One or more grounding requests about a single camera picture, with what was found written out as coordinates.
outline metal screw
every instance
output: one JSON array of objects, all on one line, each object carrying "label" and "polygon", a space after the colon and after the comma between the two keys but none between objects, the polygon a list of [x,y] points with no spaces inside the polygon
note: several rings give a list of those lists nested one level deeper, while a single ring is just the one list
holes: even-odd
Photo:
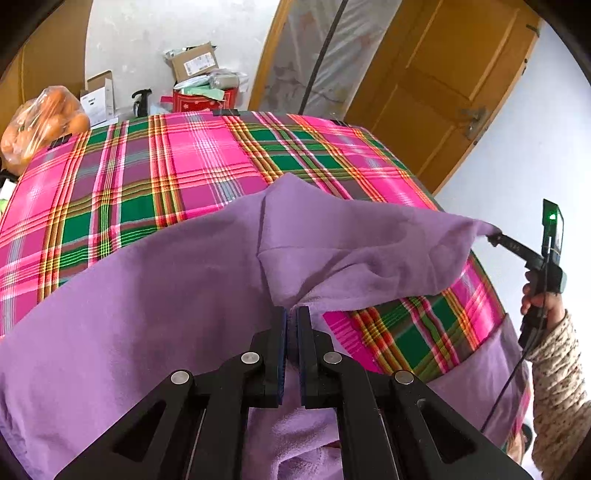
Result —
[{"label": "metal screw", "polygon": [[247,364],[247,365],[255,364],[260,359],[261,359],[261,357],[256,352],[246,352],[246,353],[243,353],[241,356],[242,363]]},{"label": "metal screw", "polygon": [[343,359],[338,352],[327,352],[324,354],[323,358],[326,363],[332,365],[338,364]]},{"label": "metal screw", "polygon": [[407,370],[399,370],[394,374],[394,378],[402,385],[410,385],[414,381],[414,375]]},{"label": "metal screw", "polygon": [[175,385],[183,385],[189,381],[189,374],[183,370],[173,373],[170,376],[170,381]]}]

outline red box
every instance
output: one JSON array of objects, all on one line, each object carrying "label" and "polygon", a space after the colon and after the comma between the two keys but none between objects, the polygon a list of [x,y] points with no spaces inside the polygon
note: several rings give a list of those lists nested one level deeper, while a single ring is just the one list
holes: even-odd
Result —
[{"label": "red box", "polygon": [[213,100],[202,95],[183,95],[173,91],[173,112],[200,112],[202,110],[217,110],[220,108],[234,108],[237,88],[226,90],[223,100]]}]

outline orange fruit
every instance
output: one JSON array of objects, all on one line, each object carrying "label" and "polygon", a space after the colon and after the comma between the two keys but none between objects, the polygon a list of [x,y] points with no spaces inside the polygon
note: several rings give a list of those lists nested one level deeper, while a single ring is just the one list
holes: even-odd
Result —
[{"label": "orange fruit", "polygon": [[60,113],[64,108],[64,98],[69,93],[65,87],[48,87],[43,90],[40,104],[40,120],[45,121],[49,117]]},{"label": "orange fruit", "polygon": [[51,143],[54,140],[60,138],[66,129],[66,119],[59,113],[52,117],[49,117],[47,122],[43,124],[39,131],[39,138],[42,139],[43,143]]},{"label": "orange fruit", "polygon": [[33,140],[32,130],[23,130],[17,135],[17,139],[14,142],[14,153],[16,155],[22,155],[25,150],[28,149],[31,141]]},{"label": "orange fruit", "polygon": [[35,99],[28,100],[23,103],[14,114],[13,121],[16,122],[18,125],[22,125],[27,120],[27,116],[31,113],[31,107],[35,103]]},{"label": "orange fruit", "polygon": [[81,134],[88,130],[90,130],[90,119],[85,113],[78,113],[70,120],[68,131],[71,134]]},{"label": "orange fruit", "polygon": [[2,135],[2,140],[0,140],[0,150],[2,150],[2,153],[5,155],[10,155],[12,153],[17,135],[18,126],[15,124],[9,124]]},{"label": "orange fruit", "polygon": [[78,111],[82,110],[82,105],[73,95],[66,95],[64,108],[61,110],[61,114],[65,117],[66,120],[74,117]]}]

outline black pole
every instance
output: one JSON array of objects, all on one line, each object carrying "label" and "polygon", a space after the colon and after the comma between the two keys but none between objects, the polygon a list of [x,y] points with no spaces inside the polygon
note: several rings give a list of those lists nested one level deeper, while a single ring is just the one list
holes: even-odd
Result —
[{"label": "black pole", "polygon": [[304,98],[302,98],[302,100],[301,100],[301,105],[300,105],[300,110],[298,111],[298,115],[304,114],[304,109],[306,108],[306,105],[308,104],[308,98],[310,97],[310,92],[312,91],[312,86],[314,85],[314,82],[316,81],[316,76],[318,75],[318,71],[320,70],[320,65],[322,64],[322,61],[324,60],[326,52],[329,49],[329,45],[330,45],[330,42],[332,41],[332,37],[335,36],[336,27],[339,25],[340,17],[343,16],[343,12],[345,11],[345,7],[347,6],[348,2],[349,2],[349,0],[343,0],[340,3],[340,7],[337,10],[337,13],[335,15],[335,19],[332,22],[332,25],[330,26],[330,30],[328,32],[328,35],[324,39],[324,44],[322,45],[322,48],[320,49],[320,53],[318,54],[318,59],[316,60],[316,64],[314,65],[314,68],[312,69],[312,75],[310,75],[310,80],[308,81],[308,85],[306,86],[306,91],[304,92]]}]

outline bag of oranges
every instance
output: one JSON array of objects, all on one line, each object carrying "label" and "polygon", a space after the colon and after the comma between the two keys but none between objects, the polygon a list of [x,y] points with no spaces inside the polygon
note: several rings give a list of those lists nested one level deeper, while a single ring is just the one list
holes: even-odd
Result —
[{"label": "bag of oranges", "polygon": [[8,170],[21,174],[39,150],[64,135],[87,130],[90,120],[76,97],[66,87],[48,87],[19,107],[4,131],[0,150]]}]

